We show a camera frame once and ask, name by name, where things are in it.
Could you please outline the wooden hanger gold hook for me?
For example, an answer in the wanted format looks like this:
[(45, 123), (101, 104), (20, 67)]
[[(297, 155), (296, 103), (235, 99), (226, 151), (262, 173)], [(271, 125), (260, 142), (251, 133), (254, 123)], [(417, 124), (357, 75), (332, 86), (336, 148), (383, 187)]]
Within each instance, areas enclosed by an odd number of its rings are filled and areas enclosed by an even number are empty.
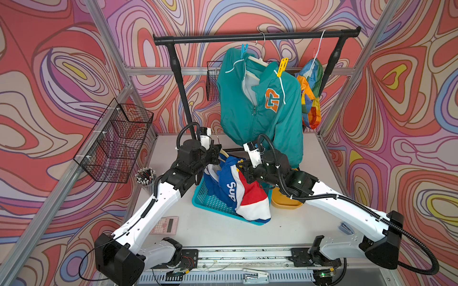
[[(219, 140), (219, 136), (216, 135), (216, 137), (217, 137), (218, 143), (220, 144), (221, 142), (220, 142), (220, 140)], [(230, 155), (229, 155), (223, 148), (220, 150), (220, 153), (221, 153), (225, 158), (230, 157)]]

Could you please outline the blue white red jacket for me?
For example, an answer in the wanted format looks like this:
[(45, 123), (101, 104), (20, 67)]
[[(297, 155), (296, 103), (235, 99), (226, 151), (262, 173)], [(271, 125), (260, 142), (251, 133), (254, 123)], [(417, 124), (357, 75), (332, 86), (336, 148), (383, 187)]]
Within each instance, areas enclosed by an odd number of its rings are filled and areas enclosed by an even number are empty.
[(203, 175), (208, 195), (238, 217), (266, 224), (271, 220), (270, 199), (258, 182), (248, 183), (237, 167), (242, 162), (242, 158), (220, 154), (218, 164), (208, 165)]

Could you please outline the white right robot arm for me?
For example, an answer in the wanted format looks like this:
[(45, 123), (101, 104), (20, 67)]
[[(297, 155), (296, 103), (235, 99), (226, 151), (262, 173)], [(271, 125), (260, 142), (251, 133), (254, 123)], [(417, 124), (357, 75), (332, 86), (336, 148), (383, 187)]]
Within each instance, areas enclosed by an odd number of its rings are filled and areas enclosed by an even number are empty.
[[(403, 228), (404, 217), (392, 211), (381, 212), (367, 207), (331, 189), (317, 177), (292, 169), (287, 156), (275, 149), (265, 134), (245, 143), (249, 160), (240, 163), (243, 176), (249, 183), (264, 182), (277, 187), (290, 200), (325, 210), (348, 223), (354, 233), (341, 238), (317, 236), (308, 251), (313, 264), (324, 265), (343, 258), (366, 258), (385, 269), (402, 267), (421, 275), (435, 275), (440, 270), (438, 259), (418, 238)], [(420, 269), (399, 260), (403, 238), (416, 244), (430, 259), (431, 267)]]

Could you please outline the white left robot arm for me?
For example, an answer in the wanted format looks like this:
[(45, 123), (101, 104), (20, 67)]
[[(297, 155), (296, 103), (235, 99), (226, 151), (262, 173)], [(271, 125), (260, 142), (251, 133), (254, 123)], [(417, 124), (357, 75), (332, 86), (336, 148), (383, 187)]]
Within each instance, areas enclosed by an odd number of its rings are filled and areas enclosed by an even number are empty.
[(133, 286), (144, 270), (160, 265), (179, 266), (182, 245), (164, 238), (153, 247), (142, 247), (150, 232), (167, 210), (197, 183), (210, 164), (218, 164), (222, 146), (211, 138), (211, 129), (192, 122), (197, 138), (181, 141), (185, 129), (177, 137), (177, 159), (153, 183), (152, 195), (120, 228), (112, 234), (101, 234), (94, 243), (95, 266), (117, 286)]

